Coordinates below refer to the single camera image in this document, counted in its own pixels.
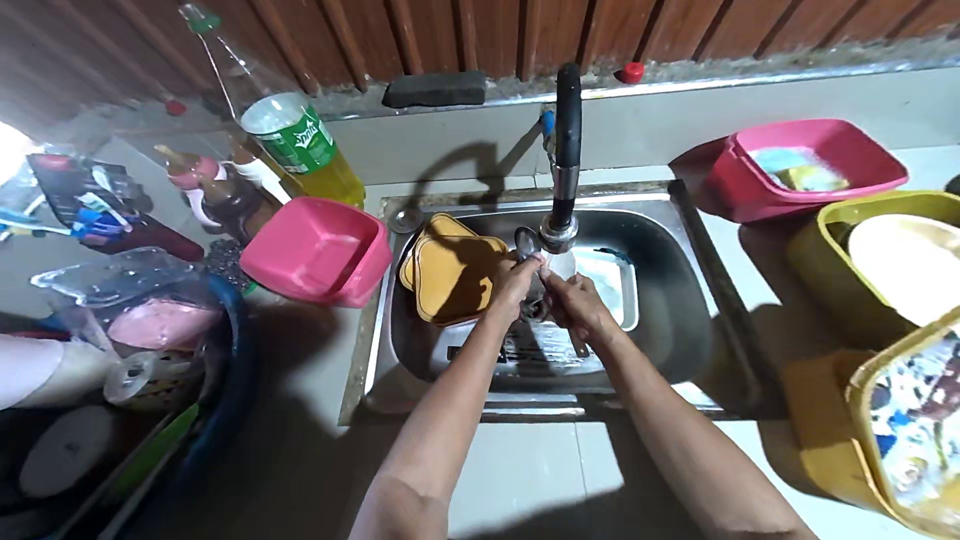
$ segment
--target plastic tub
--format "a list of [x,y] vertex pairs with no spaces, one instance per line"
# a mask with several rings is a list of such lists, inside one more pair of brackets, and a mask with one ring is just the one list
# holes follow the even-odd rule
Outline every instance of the plastic tub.
[[[872,387],[864,381],[898,356],[909,355],[931,336],[943,335],[960,321],[960,307],[937,322],[908,334],[875,355],[842,350],[783,367],[784,397],[807,477],[846,503],[873,510],[933,538],[955,538],[950,527],[919,519],[896,501],[880,464],[870,430]],[[938,500],[960,507],[955,494]]]
[[844,248],[854,226],[890,213],[960,226],[960,197],[944,191],[892,191],[833,203],[787,246],[787,258],[807,288],[830,311],[849,345],[861,349],[883,349],[917,329],[853,267]]
[[[773,147],[812,151],[850,182],[838,191],[794,191],[778,185],[749,152]],[[834,201],[873,195],[907,180],[906,169],[889,152],[846,120],[813,119],[748,128],[727,138],[708,183],[730,211],[747,223],[809,211]]]
[[380,220],[336,201],[298,197],[253,238],[240,267],[289,298],[362,307],[392,258]]

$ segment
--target plastic bag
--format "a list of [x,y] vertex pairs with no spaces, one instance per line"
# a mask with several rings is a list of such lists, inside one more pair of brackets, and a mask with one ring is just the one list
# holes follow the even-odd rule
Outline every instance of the plastic bag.
[[45,272],[30,283],[50,291],[54,312],[74,335],[120,357],[193,350],[222,311],[200,265],[156,247]]

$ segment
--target dish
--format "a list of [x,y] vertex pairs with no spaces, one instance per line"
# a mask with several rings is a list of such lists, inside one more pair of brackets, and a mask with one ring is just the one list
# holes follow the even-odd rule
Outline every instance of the dish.
[[879,215],[853,229],[848,251],[881,300],[917,326],[960,306],[956,227],[916,215]]

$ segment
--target bottle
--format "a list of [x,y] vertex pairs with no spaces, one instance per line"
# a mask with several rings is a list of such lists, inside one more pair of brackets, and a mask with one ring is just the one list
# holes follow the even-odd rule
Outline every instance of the bottle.
[[205,225],[219,225],[242,245],[247,245],[276,209],[239,175],[213,158],[176,152],[158,144],[167,157],[167,175],[187,193],[190,208]]
[[211,233],[222,233],[223,226],[206,215],[204,191],[200,189],[200,177],[216,176],[219,170],[218,163],[214,160],[200,160],[200,156],[196,154],[177,152],[165,144],[154,145],[154,150],[167,158],[167,179],[186,195],[190,210],[197,221],[209,227]]
[[239,178],[235,171],[224,167],[226,177],[200,178],[204,191],[204,210],[224,225],[230,236],[246,246],[260,229],[274,217],[276,209],[260,194],[256,186]]
[[180,14],[204,44],[240,127],[256,137],[307,195],[363,209],[363,183],[300,87],[238,47],[220,31],[220,17],[200,4],[183,4]]
[[263,189],[281,206],[304,195],[297,181],[256,145],[230,134],[230,163],[240,176]]

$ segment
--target red bottle cap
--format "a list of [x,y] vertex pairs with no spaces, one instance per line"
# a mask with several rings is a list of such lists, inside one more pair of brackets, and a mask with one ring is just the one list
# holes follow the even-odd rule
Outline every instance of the red bottle cap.
[[620,82],[635,85],[643,78],[643,64],[638,61],[628,62],[620,71]]
[[177,99],[168,99],[163,102],[163,107],[167,109],[167,114],[171,116],[180,116],[186,112],[186,105]]

